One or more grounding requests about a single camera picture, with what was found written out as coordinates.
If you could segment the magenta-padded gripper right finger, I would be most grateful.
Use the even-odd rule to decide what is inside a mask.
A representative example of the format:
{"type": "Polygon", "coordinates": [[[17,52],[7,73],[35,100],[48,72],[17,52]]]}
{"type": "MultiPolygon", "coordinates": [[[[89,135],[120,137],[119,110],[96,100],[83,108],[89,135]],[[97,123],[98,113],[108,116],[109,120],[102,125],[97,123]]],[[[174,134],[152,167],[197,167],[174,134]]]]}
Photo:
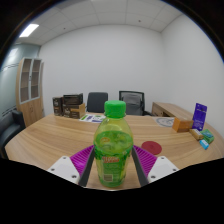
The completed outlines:
{"type": "Polygon", "coordinates": [[[133,146],[132,157],[141,186],[178,171],[178,168],[165,156],[156,157],[138,146],[133,146]]]}

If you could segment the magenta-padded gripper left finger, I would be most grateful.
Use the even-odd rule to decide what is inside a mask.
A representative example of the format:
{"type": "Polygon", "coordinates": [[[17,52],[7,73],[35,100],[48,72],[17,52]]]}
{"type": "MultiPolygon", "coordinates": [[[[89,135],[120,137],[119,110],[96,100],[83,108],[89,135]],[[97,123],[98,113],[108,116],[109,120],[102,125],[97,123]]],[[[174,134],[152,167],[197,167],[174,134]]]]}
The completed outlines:
{"type": "Polygon", "coordinates": [[[48,172],[85,187],[89,179],[93,159],[94,146],[91,145],[71,157],[62,156],[48,169],[48,172]]]}

